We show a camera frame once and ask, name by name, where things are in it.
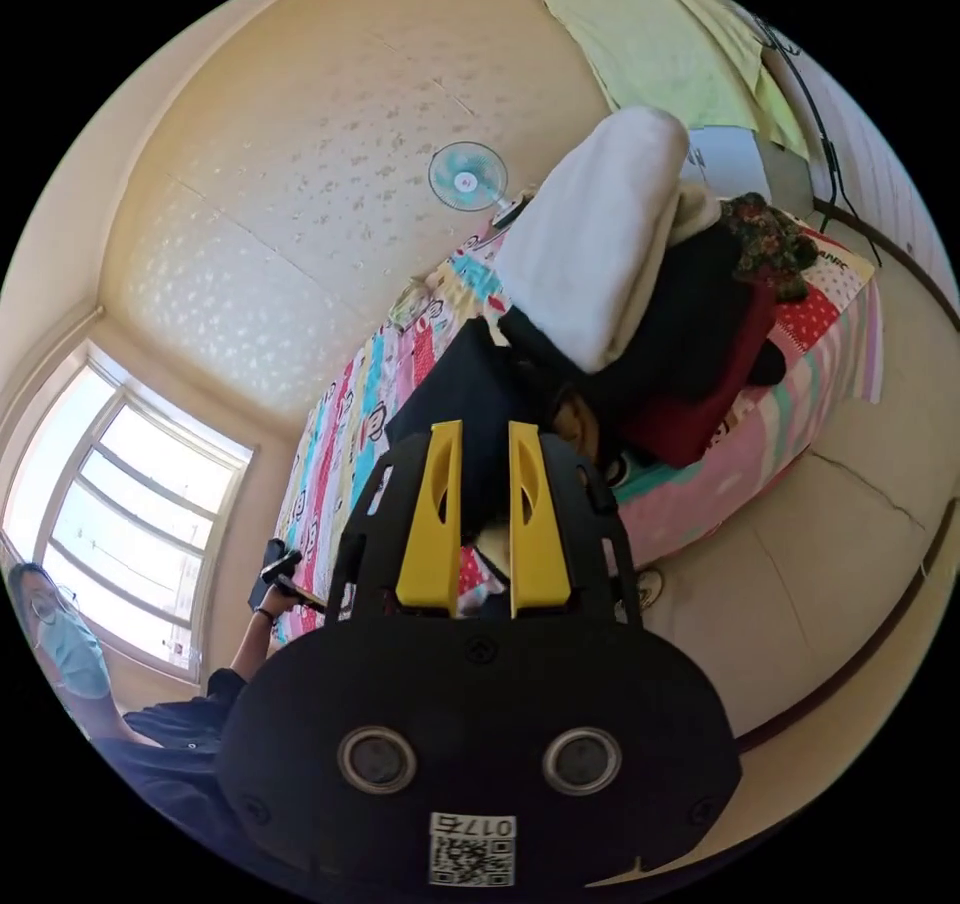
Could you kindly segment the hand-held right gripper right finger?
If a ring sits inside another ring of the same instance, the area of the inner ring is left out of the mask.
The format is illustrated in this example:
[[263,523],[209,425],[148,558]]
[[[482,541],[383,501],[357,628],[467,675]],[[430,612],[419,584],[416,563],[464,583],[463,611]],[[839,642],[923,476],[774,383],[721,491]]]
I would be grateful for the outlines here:
[[509,424],[509,580],[513,618],[564,609],[567,571],[540,435]]

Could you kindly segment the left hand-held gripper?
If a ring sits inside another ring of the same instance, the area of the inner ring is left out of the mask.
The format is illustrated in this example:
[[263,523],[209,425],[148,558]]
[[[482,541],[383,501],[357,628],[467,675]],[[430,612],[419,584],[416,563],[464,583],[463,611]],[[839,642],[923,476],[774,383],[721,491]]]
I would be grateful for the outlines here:
[[288,547],[281,539],[270,539],[264,551],[264,566],[257,577],[257,602],[267,593],[269,587],[276,586],[287,598],[305,605],[311,610],[326,614],[326,604],[312,592],[294,582],[303,554],[297,548]]

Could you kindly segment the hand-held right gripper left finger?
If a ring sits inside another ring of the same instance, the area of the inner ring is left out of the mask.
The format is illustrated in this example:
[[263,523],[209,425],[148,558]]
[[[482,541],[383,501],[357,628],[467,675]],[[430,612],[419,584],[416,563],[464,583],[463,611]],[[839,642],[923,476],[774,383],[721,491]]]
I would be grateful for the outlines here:
[[462,423],[432,426],[395,589],[406,611],[455,614],[461,556]]

